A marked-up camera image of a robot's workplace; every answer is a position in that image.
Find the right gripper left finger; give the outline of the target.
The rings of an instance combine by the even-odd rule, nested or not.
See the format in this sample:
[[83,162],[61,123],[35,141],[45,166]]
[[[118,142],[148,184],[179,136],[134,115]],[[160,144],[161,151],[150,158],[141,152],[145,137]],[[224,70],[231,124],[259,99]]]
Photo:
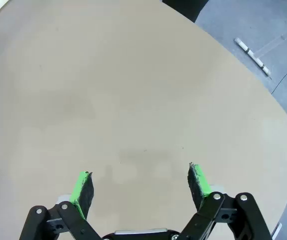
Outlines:
[[99,234],[87,222],[94,197],[92,173],[82,171],[68,200],[52,208],[33,206],[23,225],[21,240],[57,240],[69,232],[75,240],[100,240]]

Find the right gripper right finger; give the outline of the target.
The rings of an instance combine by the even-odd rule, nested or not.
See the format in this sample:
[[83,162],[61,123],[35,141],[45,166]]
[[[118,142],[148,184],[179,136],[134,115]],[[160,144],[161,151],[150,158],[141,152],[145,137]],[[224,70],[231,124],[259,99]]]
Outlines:
[[235,240],[271,240],[264,217],[249,192],[235,197],[214,191],[198,164],[190,163],[187,175],[196,213],[180,232],[181,240],[206,240],[217,223],[225,223]]

